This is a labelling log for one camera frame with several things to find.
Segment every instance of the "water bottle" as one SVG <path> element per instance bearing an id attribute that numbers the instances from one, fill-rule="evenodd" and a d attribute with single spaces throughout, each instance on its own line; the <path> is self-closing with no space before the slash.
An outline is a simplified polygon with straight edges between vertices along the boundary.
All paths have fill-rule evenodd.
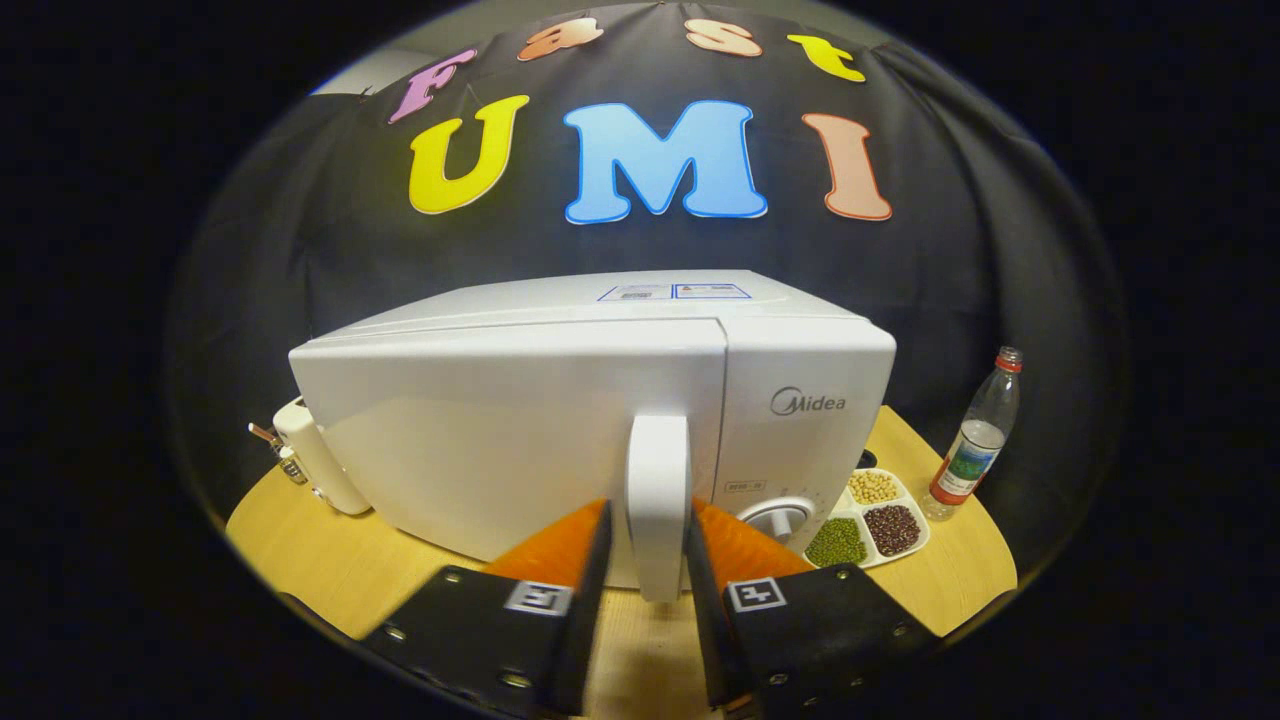
<path id="1" fill-rule="evenodd" d="M 1018 374 L 1023 354 L 1001 347 L 996 369 L 973 396 L 960 423 L 951 450 L 933 475 L 929 491 L 920 498 L 920 510 L 931 520 L 946 520 L 973 493 L 1005 447 L 1018 416 Z"/>

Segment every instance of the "microwave handle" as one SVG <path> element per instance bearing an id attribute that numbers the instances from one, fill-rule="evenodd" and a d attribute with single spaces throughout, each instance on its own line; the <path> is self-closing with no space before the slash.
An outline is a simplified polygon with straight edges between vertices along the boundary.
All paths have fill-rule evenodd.
<path id="1" fill-rule="evenodd" d="M 692 486 L 689 419 L 637 415 L 627 447 L 626 515 L 640 596 L 649 602 L 680 597 Z"/>
<path id="2" fill-rule="evenodd" d="M 311 480 L 311 492 L 347 515 L 369 510 L 369 501 L 356 489 L 347 470 L 324 442 L 320 427 L 301 397 L 280 407 L 273 419 L 280 441 L 289 447 L 302 474 Z"/>

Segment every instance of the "microwave label sticker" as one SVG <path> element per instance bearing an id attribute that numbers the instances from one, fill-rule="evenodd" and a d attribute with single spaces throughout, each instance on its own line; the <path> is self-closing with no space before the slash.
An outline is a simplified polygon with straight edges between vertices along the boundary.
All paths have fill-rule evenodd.
<path id="1" fill-rule="evenodd" d="M 616 301 L 628 301 L 634 302 L 636 300 L 671 300 L 671 286 L 669 284 L 620 284 L 600 297 L 596 302 L 616 302 Z"/>
<path id="2" fill-rule="evenodd" d="M 724 483 L 724 492 L 751 492 L 764 489 L 764 480 Z"/>
<path id="3" fill-rule="evenodd" d="M 672 297 L 676 300 L 750 300 L 751 296 L 733 283 L 687 283 L 673 284 Z"/>

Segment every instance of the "letter m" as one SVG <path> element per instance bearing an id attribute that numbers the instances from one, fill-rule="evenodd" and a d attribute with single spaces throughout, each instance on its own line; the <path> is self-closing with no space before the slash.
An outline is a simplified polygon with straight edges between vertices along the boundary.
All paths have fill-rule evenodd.
<path id="1" fill-rule="evenodd" d="M 751 109 L 736 102 L 700 100 L 685 108 L 667 137 L 628 105 L 588 105 L 564 115 L 581 141 L 577 200 L 564 209 L 575 224 L 611 223 L 626 218 L 631 202 L 618 195 L 613 168 L 631 182 L 650 213 L 671 206 L 689 165 L 694 190 L 685 210 L 703 218 L 758 218 L 769 204 L 751 183 L 746 158 L 746 120 Z"/>

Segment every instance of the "colorful letter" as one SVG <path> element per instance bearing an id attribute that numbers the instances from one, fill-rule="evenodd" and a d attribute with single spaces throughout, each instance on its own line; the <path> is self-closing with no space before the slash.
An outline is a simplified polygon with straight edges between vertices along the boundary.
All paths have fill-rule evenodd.
<path id="1" fill-rule="evenodd" d="M 809 61 L 818 65 L 818 69 L 826 70 L 836 77 L 842 77 L 852 82 L 867 82 L 867 76 L 852 69 L 846 68 L 841 60 L 852 60 L 854 56 L 844 50 L 833 46 L 820 37 L 814 37 L 812 35 L 788 35 L 787 40 L 791 42 L 799 42 L 804 47 L 804 54 L 809 56 Z"/>
<path id="2" fill-rule="evenodd" d="M 746 158 L 746 120 L 751 109 L 736 102 L 691 102 L 666 138 L 658 137 L 628 105 L 588 105 L 564 115 L 581 142 L 577 200 L 564 209 L 575 224 L 611 223 L 631 211 L 618 195 L 613 168 L 650 213 L 667 211 L 685 169 L 694 167 L 694 190 L 685 210 L 703 218 L 758 218 L 769 204 L 755 192 Z"/>
<path id="3" fill-rule="evenodd" d="M 489 192 L 507 169 L 507 160 L 511 158 L 516 110 L 527 102 L 527 95 L 512 95 L 480 108 L 476 113 L 476 119 L 484 122 L 480 159 L 470 173 L 457 179 L 444 177 L 444 156 L 449 151 L 449 136 L 462 127 L 462 120 L 444 120 L 415 137 L 410 143 L 413 164 L 408 172 L 408 201 L 413 209 L 438 215 L 470 205 Z"/>
<path id="4" fill-rule="evenodd" d="M 751 33 L 746 29 L 719 20 L 685 20 L 685 37 L 703 50 L 755 58 L 764 53 L 759 45 L 751 42 Z"/>
<path id="5" fill-rule="evenodd" d="M 516 55 L 517 60 L 536 60 L 559 50 L 561 47 L 573 47 L 586 45 L 604 35 L 603 29 L 595 27 L 595 18 L 579 18 L 554 24 L 541 32 L 534 33 L 525 41 L 525 47 Z"/>
<path id="6" fill-rule="evenodd" d="M 436 63 L 413 76 L 413 78 L 408 81 L 408 91 L 404 92 L 404 99 L 401 100 L 399 110 L 396 110 L 396 113 L 388 118 L 387 124 L 392 124 L 404 115 L 425 108 L 426 104 L 431 101 L 431 95 L 429 95 L 431 88 L 434 87 L 435 90 L 440 90 L 444 87 L 444 85 L 449 82 L 449 78 L 453 77 L 453 70 L 456 69 L 454 65 L 470 63 L 475 56 L 475 50 L 467 50 L 466 53 L 460 53 L 448 60 Z"/>
<path id="7" fill-rule="evenodd" d="M 808 113 L 800 119 L 818 131 L 827 150 L 827 167 L 831 168 L 827 209 L 845 218 L 887 220 L 893 209 L 881 197 L 867 155 L 867 138 L 872 133 L 854 120 L 835 115 Z"/>

